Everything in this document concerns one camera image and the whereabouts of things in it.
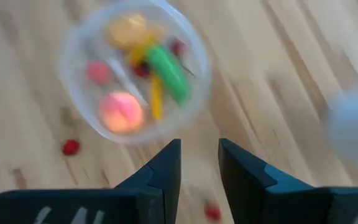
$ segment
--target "wooden floor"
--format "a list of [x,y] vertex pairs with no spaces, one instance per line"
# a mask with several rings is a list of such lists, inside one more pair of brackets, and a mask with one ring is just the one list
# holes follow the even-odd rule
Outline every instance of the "wooden floor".
[[[315,186],[358,185],[324,135],[333,98],[358,88],[356,0],[172,0],[213,61],[209,106],[170,137],[141,146],[99,136],[75,110],[57,62],[71,26],[108,0],[0,0],[0,192],[114,187],[182,138],[177,223],[207,223],[192,186],[233,223],[217,167],[225,137]],[[75,157],[60,152],[78,137]]]

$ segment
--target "clear plastic bowl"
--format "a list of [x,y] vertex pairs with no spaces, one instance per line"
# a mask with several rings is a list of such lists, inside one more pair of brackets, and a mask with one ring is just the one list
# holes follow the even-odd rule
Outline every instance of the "clear plastic bowl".
[[[99,119],[99,101],[105,94],[85,75],[87,48],[92,48],[103,60],[116,57],[116,51],[102,37],[103,29],[109,21],[131,12],[142,14],[149,23],[164,27],[168,35],[185,43],[187,53],[183,64],[195,77],[188,77],[191,96],[184,105],[164,108],[161,121],[148,123],[136,132],[117,134]],[[96,11],[82,26],[71,31],[60,63],[61,81],[79,113],[99,134],[118,143],[134,144],[170,133],[194,117],[209,96],[211,73],[205,47],[184,15],[163,0],[121,1]]]

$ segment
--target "red toy berry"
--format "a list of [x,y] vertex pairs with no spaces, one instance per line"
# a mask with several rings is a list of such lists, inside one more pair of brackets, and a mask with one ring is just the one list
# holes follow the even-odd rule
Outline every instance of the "red toy berry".
[[220,221],[220,219],[222,218],[221,209],[219,208],[218,205],[214,205],[214,204],[207,203],[204,206],[204,214],[209,220],[215,222]]
[[134,68],[134,72],[136,75],[146,78],[150,75],[150,67],[146,62],[142,62],[140,65]]
[[171,43],[171,52],[178,58],[183,56],[186,51],[186,45],[179,39],[174,39]]
[[86,74],[92,82],[98,85],[103,85],[112,79],[110,68],[99,60],[88,63]]
[[77,140],[69,139],[63,145],[63,154],[66,156],[75,155],[80,150],[80,144]]

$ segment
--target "red bead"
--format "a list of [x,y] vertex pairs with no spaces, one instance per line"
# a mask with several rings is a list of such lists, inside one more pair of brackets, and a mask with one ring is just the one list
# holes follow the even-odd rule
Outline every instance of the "red bead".
[[150,75],[150,67],[146,62],[142,62],[140,65],[134,68],[134,72],[136,75],[146,78]]
[[205,216],[212,221],[220,221],[222,213],[218,205],[206,204],[204,206]]
[[66,156],[75,155],[80,150],[80,144],[74,139],[67,140],[63,145],[63,154]]
[[174,39],[171,44],[171,51],[176,57],[181,57],[186,51],[186,45],[179,39]]
[[103,85],[112,79],[110,68],[102,61],[92,61],[86,68],[88,78],[98,85]]

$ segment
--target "light wood surface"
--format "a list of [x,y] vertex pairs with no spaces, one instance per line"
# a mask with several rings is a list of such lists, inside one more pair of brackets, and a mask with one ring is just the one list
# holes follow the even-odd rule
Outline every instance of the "light wood surface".
[[[0,192],[114,187],[181,138],[177,223],[207,223],[192,186],[219,202],[222,223],[233,223],[219,137],[311,185],[358,185],[358,164],[338,159],[323,128],[332,99],[358,88],[357,1],[171,2],[208,46],[211,101],[171,136],[124,146],[73,115],[57,71],[70,27],[108,0],[0,0]],[[63,156],[62,142],[75,137],[81,153]]]

